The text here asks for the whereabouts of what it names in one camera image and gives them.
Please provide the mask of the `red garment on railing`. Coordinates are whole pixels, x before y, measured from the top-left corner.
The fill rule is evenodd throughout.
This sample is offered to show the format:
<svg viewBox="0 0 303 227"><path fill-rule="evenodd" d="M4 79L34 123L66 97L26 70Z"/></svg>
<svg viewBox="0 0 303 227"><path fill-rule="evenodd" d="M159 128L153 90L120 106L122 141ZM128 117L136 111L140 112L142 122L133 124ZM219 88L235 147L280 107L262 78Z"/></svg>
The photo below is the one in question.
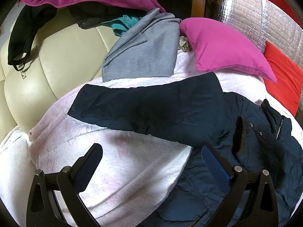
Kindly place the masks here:
<svg viewBox="0 0 303 227"><path fill-rule="evenodd" d="M286 2L286 0L269 0L281 10L283 10L288 16L290 16L301 28L302 22L297 17L295 11L291 8L291 6Z"/></svg>

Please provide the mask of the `black garment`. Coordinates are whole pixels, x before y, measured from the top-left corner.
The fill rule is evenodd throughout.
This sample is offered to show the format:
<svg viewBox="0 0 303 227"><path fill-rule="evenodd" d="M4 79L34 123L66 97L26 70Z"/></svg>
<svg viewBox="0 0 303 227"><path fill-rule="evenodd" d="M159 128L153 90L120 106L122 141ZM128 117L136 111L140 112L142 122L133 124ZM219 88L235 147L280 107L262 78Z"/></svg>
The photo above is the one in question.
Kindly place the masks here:
<svg viewBox="0 0 303 227"><path fill-rule="evenodd" d="M82 29L100 26L124 15L142 17L147 14L142 9L109 6L98 2L81 2L67 6L75 23ZM51 21L58 9L50 4L37 7L24 6L13 26L8 45L8 65L22 71L31 54L34 38L39 29Z"/></svg>

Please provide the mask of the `teal garment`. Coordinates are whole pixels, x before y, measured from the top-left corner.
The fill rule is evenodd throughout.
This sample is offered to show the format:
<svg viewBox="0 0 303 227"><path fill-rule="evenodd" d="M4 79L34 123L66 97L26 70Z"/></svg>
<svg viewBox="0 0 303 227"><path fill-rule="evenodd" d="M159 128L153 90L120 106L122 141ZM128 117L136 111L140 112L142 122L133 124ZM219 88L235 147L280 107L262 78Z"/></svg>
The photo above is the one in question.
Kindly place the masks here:
<svg viewBox="0 0 303 227"><path fill-rule="evenodd" d="M139 22L140 19L141 17L123 15L122 17L117 17L109 21L101 22L101 25L108 24L116 36L122 36L137 22Z"/></svg>

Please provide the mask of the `grey garment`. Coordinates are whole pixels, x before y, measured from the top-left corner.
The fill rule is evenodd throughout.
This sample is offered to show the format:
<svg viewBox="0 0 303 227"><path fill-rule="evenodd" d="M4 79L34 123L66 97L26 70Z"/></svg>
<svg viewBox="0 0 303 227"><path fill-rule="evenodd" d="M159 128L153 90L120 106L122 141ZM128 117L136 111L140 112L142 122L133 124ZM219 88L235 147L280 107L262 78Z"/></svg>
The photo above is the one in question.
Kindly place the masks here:
<svg viewBox="0 0 303 227"><path fill-rule="evenodd" d="M148 12L111 47L102 65L103 80L172 76L180 22L159 8Z"/></svg>

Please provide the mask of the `cream leather sofa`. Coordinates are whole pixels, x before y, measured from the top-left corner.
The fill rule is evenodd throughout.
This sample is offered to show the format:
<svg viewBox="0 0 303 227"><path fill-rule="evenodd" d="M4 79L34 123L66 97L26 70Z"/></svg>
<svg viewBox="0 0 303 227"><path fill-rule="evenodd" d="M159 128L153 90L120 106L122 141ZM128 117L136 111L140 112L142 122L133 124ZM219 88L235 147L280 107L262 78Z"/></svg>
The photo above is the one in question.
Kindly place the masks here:
<svg viewBox="0 0 303 227"><path fill-rule="evenodd" d="M67 9L40 29L21 72L1 48L1 139L15 127L28 133L63 95L102 75L106 54L118 40L109 26L81 29Z"/></svg>

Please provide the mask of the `red cushion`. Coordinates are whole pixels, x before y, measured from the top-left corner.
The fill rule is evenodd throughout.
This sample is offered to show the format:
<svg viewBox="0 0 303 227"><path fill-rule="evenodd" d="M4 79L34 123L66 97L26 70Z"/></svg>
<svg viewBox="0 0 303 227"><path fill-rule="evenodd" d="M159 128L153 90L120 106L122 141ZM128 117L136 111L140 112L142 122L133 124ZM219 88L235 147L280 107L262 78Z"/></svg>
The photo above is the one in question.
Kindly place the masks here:
<svg viewBox="0 0 303 227"><path fill-rule="evenodd" d="M302 69L268 41L264 56L277 79L276 83L264 80L267 92L295 116L301 97Z"/></svg>

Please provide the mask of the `navy blue puffer jacket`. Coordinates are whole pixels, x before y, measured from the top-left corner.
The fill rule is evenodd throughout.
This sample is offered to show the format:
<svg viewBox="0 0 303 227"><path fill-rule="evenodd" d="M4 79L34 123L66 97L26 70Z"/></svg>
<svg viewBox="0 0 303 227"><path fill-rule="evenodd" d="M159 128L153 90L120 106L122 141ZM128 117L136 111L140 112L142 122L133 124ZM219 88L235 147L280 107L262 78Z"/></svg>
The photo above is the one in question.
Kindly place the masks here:
<svg viewBox="0 0 303 227"><path fill-rule="evenodd" d="M269 171L279 226L288 222L302 194L302 148L291 120L267 100L256 105L224 92L214 73L129 89L85 85L68 114L193 148L173 190L141 226L205 226L213 217L224 194L202 160L204 145L247 172Z"/></svg>

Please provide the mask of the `silver foil insulation board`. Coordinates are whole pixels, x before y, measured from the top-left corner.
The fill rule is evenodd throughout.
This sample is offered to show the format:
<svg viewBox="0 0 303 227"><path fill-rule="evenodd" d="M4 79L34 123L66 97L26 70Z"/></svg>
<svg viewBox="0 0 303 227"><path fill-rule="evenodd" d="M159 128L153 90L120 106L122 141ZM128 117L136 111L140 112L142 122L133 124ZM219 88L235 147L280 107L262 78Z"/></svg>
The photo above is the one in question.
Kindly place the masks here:
<svg viewBox="0 0 303 227"><path fill-rule="evenodd" d="M218 0L217 19L245 35L261 51L266 41L302 66L302 28L268 0Z"/></svg>

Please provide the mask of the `magenta pillow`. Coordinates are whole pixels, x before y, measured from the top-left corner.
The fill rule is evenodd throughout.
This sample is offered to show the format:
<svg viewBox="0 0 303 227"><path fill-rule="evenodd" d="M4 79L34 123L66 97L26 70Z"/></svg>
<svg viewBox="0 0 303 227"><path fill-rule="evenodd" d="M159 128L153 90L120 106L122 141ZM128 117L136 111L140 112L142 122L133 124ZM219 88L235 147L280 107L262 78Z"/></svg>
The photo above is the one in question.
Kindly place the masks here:
<svg viewBox="0 0 303 227"><path fill-rule="evenodd" d="M196 69L214 72L232 69L277 82L261 51L242 33L214 19L191 17L180 23L196 57Z"/></svg>

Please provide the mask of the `white pink blanket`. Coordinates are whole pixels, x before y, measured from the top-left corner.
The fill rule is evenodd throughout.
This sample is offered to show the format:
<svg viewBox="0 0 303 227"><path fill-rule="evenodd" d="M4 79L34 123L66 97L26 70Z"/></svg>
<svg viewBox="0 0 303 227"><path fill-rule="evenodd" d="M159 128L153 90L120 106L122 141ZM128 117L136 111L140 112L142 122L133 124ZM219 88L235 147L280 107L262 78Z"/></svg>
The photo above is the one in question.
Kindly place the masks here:
<svg viewBox="0 0 303 227"><path fill-rule="evenodd" d="M80 194L102 226L135 226L160 205L185 173L193 148L133 132L113 131L67 115L78 89L60 98L28 135L14 128L1 142L1 200L25 226L34 172L58 172L93 143L103 158Z"/></svg>

